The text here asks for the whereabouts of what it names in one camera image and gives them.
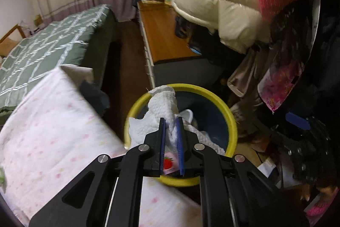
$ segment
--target wooden desk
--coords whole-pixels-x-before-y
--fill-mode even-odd
[[[208,87],[221,75],[221,67],[192,52],[186,39],[175,35],[176,12],[171,6],[140,1],[138,16],[152,88],[170,83]]]
[[[175,35],[176,12],[172,7],[163,3],[138,5],[154,64],[199,57],[188,48],[186,39]]]

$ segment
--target green quilted blanket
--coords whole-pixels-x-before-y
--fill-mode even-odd
[[[0,113],[12,111],[50,70],[61,64],[80,65],[88,42],[106,19],[107,5],[52,22],[23,39],[0,67]]]

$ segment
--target metal screw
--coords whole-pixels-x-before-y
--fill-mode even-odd
[[[245,157],[243,155],[241,155],[241,154],[237,154],[235,156],[235,161],[239,162],[239,163],[243,163],[245,161]]]
[[[198,151],[201,151],[205,148],[204,144],[195,144],[193,147]]]
[[[139,151],[141,151],[141,152],[148,151],[149,148],[150,148],[150,147],[149,147],[148,145],[140,145],[140,146],[138,146],[138,149],[139,149]]]
[[[100,163],[105,163],[108,161],[108,155],[100,155],[97,160]]]

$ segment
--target blue object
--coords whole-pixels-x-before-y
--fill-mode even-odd
[[[292,112],[286,113],[286,121],[301,128],[302,130],[310,130],[310,124],[308,120],[293,114]]]
[[[202,53],[198,52],[196,49],[193,49],[193,48],[191,48],[191,47],[189,47],[189,49],[190,49],[193,53],[202,55]]]
[[[166,122],[163,121],[163,130],[162,130],[162,140],[161,140],[161,149],[160,149],[160,161],[159,161],[159,170],[160,174],[163,174],[163,168],[164,168],[164,151],[165,151],[165,130],[166,130]]]
[[[180,119],[176,118],[177,127],[177,155],[178,155],[178,166],[180,168],[180,174],[184,176],[184,153],[183,153],[183,135],[181,133]]]
[[[100,117],[104,115],[106,109],[110,108],[108,95],[97,88],[96,85],[84,80],[79,86],[79,91]]]

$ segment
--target white wall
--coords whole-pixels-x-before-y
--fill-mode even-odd
[[[21,20],[33,30],[34,17],[32,0],[0,0],[0,38]]]

